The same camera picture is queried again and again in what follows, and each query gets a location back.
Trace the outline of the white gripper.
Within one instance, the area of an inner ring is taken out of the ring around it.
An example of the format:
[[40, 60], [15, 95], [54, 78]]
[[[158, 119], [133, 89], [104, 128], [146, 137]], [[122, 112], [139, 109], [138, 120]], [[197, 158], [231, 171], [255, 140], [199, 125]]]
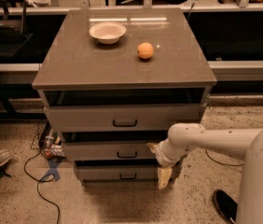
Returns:
[[156, 160], [162, 166], [158, 168], [158, 187], [159, 190], [165, 189], [169, 184], [173, 171], [170, 167], [175, 166], [180, 157], [175, 155], [169, 141], [161, 141], [158, 144], [147, 143], [146, 146], [155, 154]]

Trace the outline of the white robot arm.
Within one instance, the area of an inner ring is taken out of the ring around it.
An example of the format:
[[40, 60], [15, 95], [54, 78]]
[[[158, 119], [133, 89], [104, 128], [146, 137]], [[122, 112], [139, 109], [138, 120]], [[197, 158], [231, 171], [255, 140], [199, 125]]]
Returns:
[[196, 147], [242, 160], [236, 224], [263, 224], [263, 129], [207, 130], [177, 123], [165, 140], [148, 146], [159, 163], [160, 189], [167, 187], [173, 166]]

